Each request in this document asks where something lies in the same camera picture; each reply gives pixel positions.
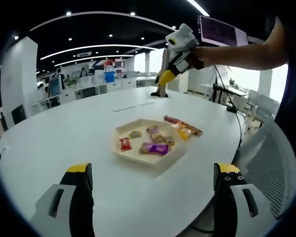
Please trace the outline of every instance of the monitor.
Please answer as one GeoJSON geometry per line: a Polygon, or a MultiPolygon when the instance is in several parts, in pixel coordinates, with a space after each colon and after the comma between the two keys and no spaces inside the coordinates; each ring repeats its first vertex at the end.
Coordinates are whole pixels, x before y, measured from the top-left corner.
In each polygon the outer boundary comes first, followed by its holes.
{"type": "Polygon", "coordinates": [[[244,31],[206,16],[197,16],[197,30],[202,42],[218,46],[241,46],[248,44],[244,31]]]}

